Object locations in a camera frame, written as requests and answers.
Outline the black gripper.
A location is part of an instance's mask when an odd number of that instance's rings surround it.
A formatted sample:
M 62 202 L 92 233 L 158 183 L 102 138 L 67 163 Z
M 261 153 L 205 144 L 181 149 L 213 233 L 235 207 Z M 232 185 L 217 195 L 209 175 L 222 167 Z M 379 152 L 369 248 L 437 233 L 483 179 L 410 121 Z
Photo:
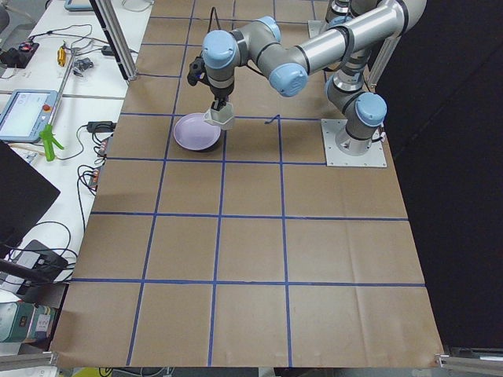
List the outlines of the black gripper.
M 232 87 L 217 88 L 213 86 L 211 92 L 214 94 L 214 101 L 211 105 L 211 109 L 219 112 L 227 104 L 229 95 L 232 93 Z

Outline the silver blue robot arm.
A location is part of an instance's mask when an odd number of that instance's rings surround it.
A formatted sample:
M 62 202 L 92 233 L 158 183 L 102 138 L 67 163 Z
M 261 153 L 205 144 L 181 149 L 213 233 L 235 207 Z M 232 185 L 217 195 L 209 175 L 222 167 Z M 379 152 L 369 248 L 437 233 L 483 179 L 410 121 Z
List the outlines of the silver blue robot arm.
M 400 39 L 425 8 L 424 1 L 331 1 L 318 34 L 292 47 L 282 45 L 280 28 L 270 16 L 232 31 L 208 32 L 198 58 L 202 64 L 198 79 L 214 94 L 205 122 L 222 130 L 233 127 L 229 96 L 234 70 L 248 62 L 283 97 L 294 97 L 309 75 L 335 64 L 335 88 L 329 99 L 340 106 L 343 93 L 361 93 L 361 73 L 372 47 L 386 39 Z

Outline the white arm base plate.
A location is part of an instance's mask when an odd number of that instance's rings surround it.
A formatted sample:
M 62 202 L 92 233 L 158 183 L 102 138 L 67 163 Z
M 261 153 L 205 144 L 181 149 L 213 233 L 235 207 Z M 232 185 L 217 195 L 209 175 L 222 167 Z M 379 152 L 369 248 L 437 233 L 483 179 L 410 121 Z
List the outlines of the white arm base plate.
M 322 119 L 321 130 L 328 167 L 386 168 L 383 142 L 378 130 L 366 140 L 352 138 L 346 119 Z

